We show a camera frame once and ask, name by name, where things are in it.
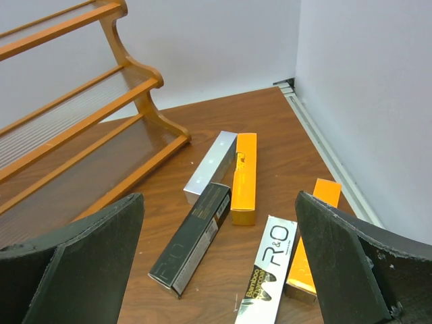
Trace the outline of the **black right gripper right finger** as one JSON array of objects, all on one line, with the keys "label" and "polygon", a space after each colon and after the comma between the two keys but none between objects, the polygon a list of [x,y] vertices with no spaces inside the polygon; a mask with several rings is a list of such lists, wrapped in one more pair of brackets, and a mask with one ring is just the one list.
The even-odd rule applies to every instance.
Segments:
[{"label": "black right gripper right finger", "polygon": [[431,246],[301,191],[300,235],[324,323],[430,323]]}]

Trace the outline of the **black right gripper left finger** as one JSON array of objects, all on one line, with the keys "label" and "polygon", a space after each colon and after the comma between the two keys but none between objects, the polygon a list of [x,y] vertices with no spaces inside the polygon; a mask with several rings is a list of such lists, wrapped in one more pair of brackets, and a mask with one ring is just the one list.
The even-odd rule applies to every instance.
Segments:
[{"label": "black right gripper left finger", "polygon": [[117,323],[144,197],[1,249],[2,323]]}]

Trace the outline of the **black R&O toothpaste box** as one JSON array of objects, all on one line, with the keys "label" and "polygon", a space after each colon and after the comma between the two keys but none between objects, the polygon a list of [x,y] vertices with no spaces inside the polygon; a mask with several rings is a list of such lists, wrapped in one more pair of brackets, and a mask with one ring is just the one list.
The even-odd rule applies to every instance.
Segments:
[{"label": "black R&O toothpaste box", "polygon": [[229,186],[210,183],[203,190],[148,276],[180,299],[196,268],[230,212]]}]

